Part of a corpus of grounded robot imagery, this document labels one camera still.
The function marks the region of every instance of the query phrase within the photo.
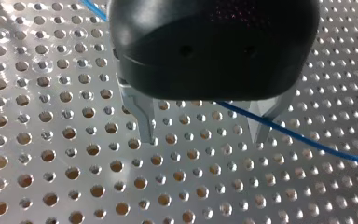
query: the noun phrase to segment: blue cable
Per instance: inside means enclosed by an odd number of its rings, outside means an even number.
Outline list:
[[[99,16],[104,21],[107,21],[106,15],[100,9],[98,9],[93,3],[91,3],[90,0],[82,0],[82,2],[90,11],[95,13],[95,15]],[[311,147],[315,147],[319,150],[323,150],[326,153],[329,153],[333,156],[340,157],[340,158],[348,160],[348,161],[357,161],[358,162],[358,156],[351,155],[351,154],[348,154],[345,152],[335,151],[334,149],[332,149],[330,147],[326,147],[320,143],[310,140],[309,138],[306,138],[306,137],[302,136],[301,134],[298,134],[298,133],[290,131],[286,128],[283,128],[282,126],[280,126],[272,121],[263,119],[263,118],[257,116],[256,114],[253,114],[253,113],[246,111],[244,109],[240,109],[240,108],[236,107],[235,105],[231,105],[231,104],[228,104],[225,102],[217,102],[217,103],[228,110],[235,111],[245,117],[248,117],[249,119],[253,119],[263,125],[269,126],[270,128],[277,130],[281,133],[284,133],[286,135],[289,135],[289,136],[295,138],[296,140],[303,142]]]
[[[82,0],[83,4],[99,18],[107,21],[106,14],[104,14],[99,8],[97,8],[90,0]]]

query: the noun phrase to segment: perforated plate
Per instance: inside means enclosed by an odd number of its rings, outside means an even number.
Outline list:
[[[358,164],[209,102],[156,102],[141,144],[115,69],[77,1],[0,3],[0,223],[358,223]],[[278,122],[358,154],[358,1],[321,0],[303,75]]]

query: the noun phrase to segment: metal surface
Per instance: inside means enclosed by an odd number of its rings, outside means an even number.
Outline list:
[[[358,1],[321,2],[280,120],[358,154]],[[76,1],[0,2],[0,223],[358,223],[357,164],[275,132],[255,146],[218,105],[156,102],[140,144],[108,36]]]

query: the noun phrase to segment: blue wire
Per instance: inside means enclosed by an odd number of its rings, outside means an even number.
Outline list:
[[[91,3],[90,0],[82,0],[82,2],[86,7],[89,8],[90,11],[95,13],[95,15],[99,16],[104,21],[107,21],[106,15],[100,9],[98,9],[93,3]],[[319,150],[323,150],[324,152],[327,152],[333,156],[340,157],[340,158],[348,160],[348,161],[357,161],[358,162],[358,156],[354,156],[354,155],[351,155],[351,154],[348,154],[345,152],[335,151],[334,149],[332,149],[330,147],[326,147],[320,143],[310,140],[309,138],[306,138],[298,133],[295,133],[295,132],[290,131],[286,128],[283,128],[282,126],[280,126],[274,122],[271,122],[267,119],[263,119],[263,118],[257,116],[256,114],[253,114],[253,113],[246,111],[244,109],[240,109],[240,108],[236,107],[235,105],[231,105],[231,104],[228,104],[225,102],[217,102],[217,103],[228,110],[235,111],[241,115],[244,115],[245,117],[248,117],[249,119],[253,119],[253,120],[255,120],[263,125],[269,126],[270,128],[273,128],[281,133],[287,134],[287,135],[295,138],[296,140],[303,142],[311,147],[315,147]]]
[[[83,4],[99,18],[107,21],[106,14],[104,14],[99,8],[97,8],[90,0],[82,0]]]

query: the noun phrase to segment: black plastic housing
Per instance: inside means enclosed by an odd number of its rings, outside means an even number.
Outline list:
[[[122,78],[170,100],[260,100],[301,73],[317,33],[316,0],[113,0]]]

